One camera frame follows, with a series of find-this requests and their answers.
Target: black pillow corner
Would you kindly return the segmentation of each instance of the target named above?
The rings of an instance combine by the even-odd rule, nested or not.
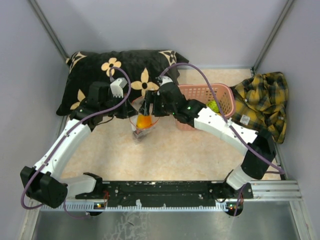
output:
[[[93,82],[110,82],[108,69],[112,66],[123,69],[131,81],[130,102],[143,94],[144,88],[154,86],[156,77],[174,63],[188,63],[189,60],[173,50],[130,50],[121,52],[75,52],[66,61],[69,75],[62,102],[56,111],[58,116],[69,115],[88,95]],[[113,78],[121,78],[120,71],[112,71]],[[166,75],[178,84],[179,71],[171,68]]]

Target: white cable tray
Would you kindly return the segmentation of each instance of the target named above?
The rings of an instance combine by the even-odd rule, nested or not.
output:
[[[227,204],[225,202],[216,202],[215,206],[198,206],[198,207],[141,207],[141,206],[117,206],[106,207],[104,209],[94,209],[98,202],[66,202],[65,206],[69,212],[227,212]],[[57,208],[51,208],[47,205],[41,207],[44,212],[61,212],[64,211],[63,205]]]

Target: white label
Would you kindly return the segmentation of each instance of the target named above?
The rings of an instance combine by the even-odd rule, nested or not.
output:
[[[250,117],[248,117],[247,115],[242,115],[241,119],[240,119],[240,123],[248,126],[250,121]]]

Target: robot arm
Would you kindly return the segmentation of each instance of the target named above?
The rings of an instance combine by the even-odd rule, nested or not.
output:
[[[243,184],[251,180],[259,180],[263,177],[269,166],[247,150],[246,146],[234,135],[230,126],[233,126],[237,132],[241,133],[242,138],[247,144],[271,162],[276,153],[272,136],[268,131],[258,133],[254,130],[241,127],[231,120],[225,123],[221,116],[214,113],[205,104],[195,99],[186,100],[185,96],[180,92],[179,87],[169,77],[161,77],[158,79],[158,82],[160,85],[158,91],[146,92],[144,104],[139,110],[140,113],[149,115],[150,105],[152,104],[152,114],[156,117],[173,115],[179,122],[211,133],[234,146],[244,155],[244,161],[229,174],[225,181],[226,188],[231,191],[238,190]],[[77,107],[72,112],[70,116],[71,120],[68,121],[64,131],[46,155],[33,168],[27,166],[23,168],[20,173],[23,185],[26,186],[36,170],[44,165],[47,156],[53,151],[69,129],[86,116],[110,108],[123,99],[123,87],[125,85],[126,80],[118,78],[110,86],[104,82],[96,82],[90,86],[85,105]],[[128,118],[136,114],[138,113],[134,108],[126,102],[108,115],[110,117]],[[67,135],[65,141],[28,188],[26,193],[28,197],[52,208],[57,208],[67,197],[90,193],[96,188],[97,181],[102,181],[102,179],[91,173],[84,173],[84,175],[74,178],[60,178],[71,156],[81,142],[94,130],[95,126],[102,121],[102,118],[102,115],[93,117],[78,125]]]

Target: pink basket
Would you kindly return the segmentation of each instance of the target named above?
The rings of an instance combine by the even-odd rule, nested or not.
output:
[[[230,118],[236,111],[235,98],[231,89],[222,83],[213,83],[211,84],[211,87],[216,94],[226,118]],[[206,84],[179,85],[179,88],[186,99],[196,99],[204,104],[214,100],[214,96],[212,96],[212,93]],[[180,123],[177,120],[175,120],[175,124],[180,130],[194,130],[193,127]]]

